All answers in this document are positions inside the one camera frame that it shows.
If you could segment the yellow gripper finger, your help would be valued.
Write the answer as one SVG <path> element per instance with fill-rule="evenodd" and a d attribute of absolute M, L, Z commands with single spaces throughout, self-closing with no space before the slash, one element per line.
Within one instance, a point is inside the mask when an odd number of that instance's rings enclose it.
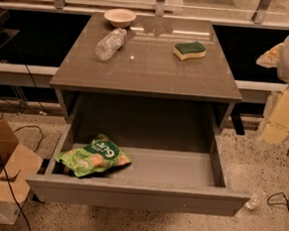
<path fill-rule="evenodd" d="M 256 144 L 274 148 L 289 135 L 289 87 L 271 92 L 266 100 L 263 120 L 258 126 Z"/>

